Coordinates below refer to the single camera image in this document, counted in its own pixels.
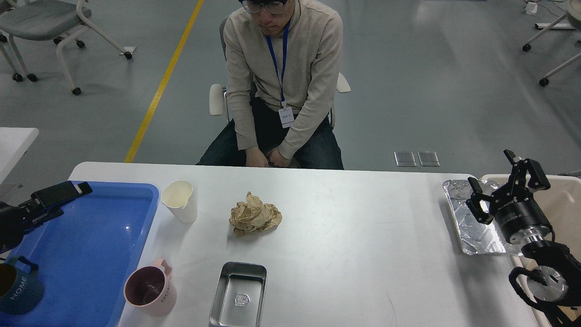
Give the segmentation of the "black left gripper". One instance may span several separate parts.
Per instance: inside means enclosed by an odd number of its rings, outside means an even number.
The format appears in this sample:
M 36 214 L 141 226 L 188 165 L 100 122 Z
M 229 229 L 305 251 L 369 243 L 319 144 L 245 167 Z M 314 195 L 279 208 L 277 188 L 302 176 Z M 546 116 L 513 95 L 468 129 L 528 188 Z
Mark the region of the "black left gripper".
M 24 235 L 39 228 L 44 223 L 60 217 L 64 211 L 62 205 L 93 192 L 88 182 L 75 184 L 72 181 L 62 182 L 49 188 L 35 191 L 31 194 L 32 202 L 24 202 L 19 206 L 11 206 L 8 203 L 0 203 L 0 242 L 1 253 L 21 244 Z M 47 211 L 34 211 L 39 206 Z

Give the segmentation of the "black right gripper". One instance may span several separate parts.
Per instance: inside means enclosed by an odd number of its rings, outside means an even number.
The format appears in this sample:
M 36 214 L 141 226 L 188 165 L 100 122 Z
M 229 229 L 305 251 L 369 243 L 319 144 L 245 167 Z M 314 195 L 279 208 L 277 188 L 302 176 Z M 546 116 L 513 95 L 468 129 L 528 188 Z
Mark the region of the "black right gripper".
M 521 244 L 524 232 L 530 230 L 543 237 L 548 235 L 553 227 L 532 193 L 551 188 L 544 170 L 531 158 L 521 158 L 508 149 L 503 153 L 512 166 L 507 184 L 487 195 L 479 180 L 469 177 L 472 194 L 466 200 L 467 208 L 481 224 L 490 225 L 495 219 L 507 243 Z M 482 201 L 492 202 L 492 214 L 482 209 Z

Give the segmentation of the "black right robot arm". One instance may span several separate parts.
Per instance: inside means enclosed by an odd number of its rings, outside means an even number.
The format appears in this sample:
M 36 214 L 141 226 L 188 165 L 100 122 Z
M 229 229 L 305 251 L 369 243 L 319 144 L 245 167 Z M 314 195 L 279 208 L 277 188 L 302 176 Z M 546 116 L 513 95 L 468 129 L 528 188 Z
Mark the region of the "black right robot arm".
M 504 239 L 537 263 L 532 270 L 515 267 L 510 272 L 509 282 L 523 302 L 554 327 L 578 327 L 580 319 L 569 318 L 562 309 L 580 306 L 580 263 L 568 246 L 546 239 L 555 236 L 554 228 L 533 197 L 551 184 L 539 162 L 508 149 L 503 153 L 511 164 L 507 182 L 487 195 L 476 178 L 468 178 L 472 194 L 467 208 L 481 224 L 497 222 Z

